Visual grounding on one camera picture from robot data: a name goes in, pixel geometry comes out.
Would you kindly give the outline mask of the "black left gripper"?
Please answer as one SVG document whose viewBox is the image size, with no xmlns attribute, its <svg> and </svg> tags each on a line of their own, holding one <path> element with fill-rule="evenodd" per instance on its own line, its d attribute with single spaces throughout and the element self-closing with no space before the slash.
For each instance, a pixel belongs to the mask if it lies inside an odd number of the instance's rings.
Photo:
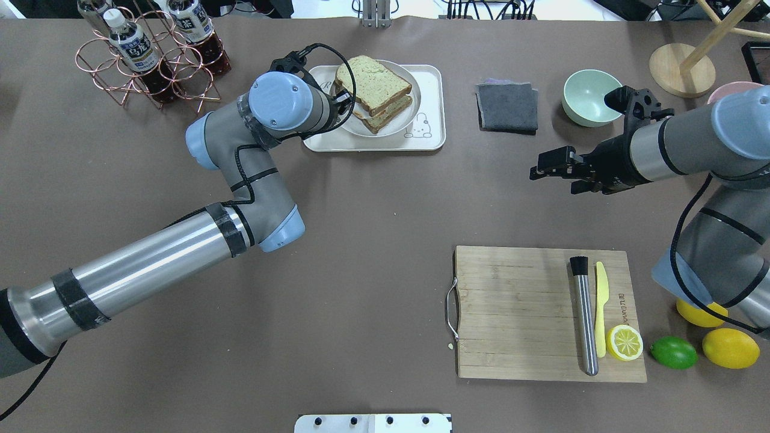
<svg viewBox="0 0 770 433">
<path fill-rule="evenodd" d="M 306 67 L 317 49 L 341 60 L 350 86 L 332 84 L 329 90 Z M 343 126 L 357 103 L 357 78 L 350 61 L 324 43 L 312 43 L 272 61 L 268 69 L 268 128 L 277 134 L 326 134 Z"/>
</svg>

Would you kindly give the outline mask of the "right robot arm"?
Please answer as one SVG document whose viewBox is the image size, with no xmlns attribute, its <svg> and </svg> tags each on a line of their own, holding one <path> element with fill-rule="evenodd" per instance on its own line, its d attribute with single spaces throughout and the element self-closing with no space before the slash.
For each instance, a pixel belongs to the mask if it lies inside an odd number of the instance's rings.
<svg viewBox="0 0 770 433">
<path fill-rule="evenodd" d="M 652 271 L 676 298 L 768 339 L 768 86 L 676 115 L 650 90 L 621 86 L 605 104 L 624 115 L 621 135 L 579 154 L 542 153 L 531 180 L 571 180 L 570 192 L 618 194 L 676 176 L 706 174 Z"/>
</svg>

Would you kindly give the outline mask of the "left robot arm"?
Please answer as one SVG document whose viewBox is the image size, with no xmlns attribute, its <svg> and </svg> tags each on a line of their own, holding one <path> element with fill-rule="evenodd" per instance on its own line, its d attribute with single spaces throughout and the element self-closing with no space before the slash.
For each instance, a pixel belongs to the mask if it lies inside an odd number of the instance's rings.
<svg viewBox="0 0 770 433">
<path fill-rule="evenodd" d="M 222 173 L 233 199 L 204 206 L 159 232 L 38 287 L 2 290 L 2 376 L 52 360 L 71 337 L 201 269 L 250 247 L 272 252 L 305 231 L 270 151 L 283 141 L 326 134 L 347 121 L 354 94 L 326 93 L 306 70 L 316 42 L 273 60 L 248 91 L 185 131 L 191 156 Z"/>
</svg>

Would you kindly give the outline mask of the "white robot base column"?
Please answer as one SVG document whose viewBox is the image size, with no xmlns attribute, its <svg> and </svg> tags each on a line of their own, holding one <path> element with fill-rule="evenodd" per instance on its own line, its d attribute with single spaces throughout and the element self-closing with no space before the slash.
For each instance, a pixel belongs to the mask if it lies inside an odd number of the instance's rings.
<svg viewBox="0 0 770 433">
<path fill-rule="evenodd" d="M 450 414 L 370 413 L 305 414 L 298 417 L 294 432 L 452 432 Z"/>
</svg>

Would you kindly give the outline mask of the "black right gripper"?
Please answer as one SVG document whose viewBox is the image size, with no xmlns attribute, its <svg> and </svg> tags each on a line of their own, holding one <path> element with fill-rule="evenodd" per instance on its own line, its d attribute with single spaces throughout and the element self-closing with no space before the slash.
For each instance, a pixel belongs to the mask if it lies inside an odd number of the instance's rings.
<svg viewBox="0 0 770 433">
<path fill-rule="evenodd" d="M 582 156 L 576 153 L 574 146 L 540 153 L 537 167 L 530 169 L 530 180 L 547 176 L 576 180 L 570 184 L 570 192 L 574 195 L 584 192 L 616 194 L 651 183 L 632 161 L 632 139 L 653 121 L 654 125 L 662 126 L 666 118 L 674 115 L 674 110 L 664 109 L 650 90 L 635 90 L 626 85 L 609 91 L 604 102 L 624 115 L 623 134 L 601 142 L 591 153 Z"/>
</svg>

